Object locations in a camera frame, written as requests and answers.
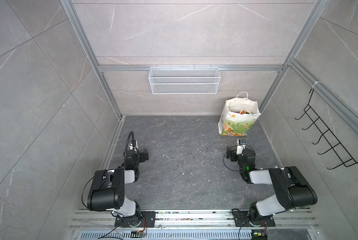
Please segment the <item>floral paper gift bag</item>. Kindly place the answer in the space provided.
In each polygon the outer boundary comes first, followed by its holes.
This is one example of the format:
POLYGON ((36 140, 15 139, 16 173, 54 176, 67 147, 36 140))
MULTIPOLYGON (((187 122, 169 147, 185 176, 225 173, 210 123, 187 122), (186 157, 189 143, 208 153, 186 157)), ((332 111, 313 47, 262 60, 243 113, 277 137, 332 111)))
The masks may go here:
POLYGON ((244 137, 261 114, 258 102, 250 100, 247 92, 241 92, 235 98, 225 101, 218 122, 219 134, 244 137))

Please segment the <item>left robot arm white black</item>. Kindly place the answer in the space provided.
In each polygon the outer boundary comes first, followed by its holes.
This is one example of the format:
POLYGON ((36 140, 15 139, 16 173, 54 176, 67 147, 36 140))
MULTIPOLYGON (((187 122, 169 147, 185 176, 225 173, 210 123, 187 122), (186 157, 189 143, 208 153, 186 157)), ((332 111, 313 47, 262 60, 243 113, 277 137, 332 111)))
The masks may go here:
POLYGON ((125 162, 116 169, 99 170, 88 181, 91 184, 87 199, 81 198, 85 208, 94 212, 112 212, 125 222, 139 222, 141 209, 136 201, 125 196, 125 185, 138 181, 139 165, 149 159, 148 151, 126 150, 125 162))

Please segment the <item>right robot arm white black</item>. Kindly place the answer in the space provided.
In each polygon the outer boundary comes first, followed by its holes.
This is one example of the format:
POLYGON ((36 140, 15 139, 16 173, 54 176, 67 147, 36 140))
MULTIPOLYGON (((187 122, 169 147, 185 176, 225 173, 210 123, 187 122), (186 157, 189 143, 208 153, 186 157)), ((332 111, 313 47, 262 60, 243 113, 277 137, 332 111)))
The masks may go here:
POLYGON ((238 164, 237 172, 247 184, 273 187, 272 196, 250 205, 248 221, 253 226, 265 223, 275 214, 317 203, 316 192, 295 166, 257 169, 256 152, 247 145, 227 147, 223 159, 238 164))

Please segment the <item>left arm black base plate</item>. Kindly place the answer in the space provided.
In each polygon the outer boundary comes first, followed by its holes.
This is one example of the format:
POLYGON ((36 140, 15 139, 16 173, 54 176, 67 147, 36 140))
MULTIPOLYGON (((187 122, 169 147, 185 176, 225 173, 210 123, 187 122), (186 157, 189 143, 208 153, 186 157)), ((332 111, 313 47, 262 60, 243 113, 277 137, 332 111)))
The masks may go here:
POLYGON ((136 213, 131 217, 116 216, 115 227, 123 228, 153 228, 155 226, 157 212, 154 211, 142 211, 136 213))

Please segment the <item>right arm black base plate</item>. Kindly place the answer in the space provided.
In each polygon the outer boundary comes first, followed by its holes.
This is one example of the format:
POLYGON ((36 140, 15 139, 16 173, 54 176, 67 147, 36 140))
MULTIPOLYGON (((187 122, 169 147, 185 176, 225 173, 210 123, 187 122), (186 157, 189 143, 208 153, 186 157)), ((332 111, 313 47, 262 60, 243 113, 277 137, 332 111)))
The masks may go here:
POLYGON ((238 209, 232 209, 231 213, 236 227, 275 227, 272 216, 263 217, 257 215, 254 217, 249 211, 241 211, 238 209))

